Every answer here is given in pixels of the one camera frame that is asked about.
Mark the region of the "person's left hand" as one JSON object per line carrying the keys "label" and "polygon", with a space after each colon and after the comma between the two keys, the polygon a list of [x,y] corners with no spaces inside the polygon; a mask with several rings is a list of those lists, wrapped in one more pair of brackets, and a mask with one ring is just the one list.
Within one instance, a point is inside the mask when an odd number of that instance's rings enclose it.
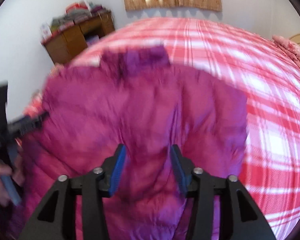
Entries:
{"label": "person's left hand", "polygon": [[3,207],[6,207],[11,202],[11,198],[3,185],[1,177],[12,176],[13,180],[19,186],[22,186],[25,181],[23,173],[23,161],[20,155],[17,155],[14,165],[15,170],[12,171],[12,169],[9,166],[5,164],[0,164],[0,205]]}

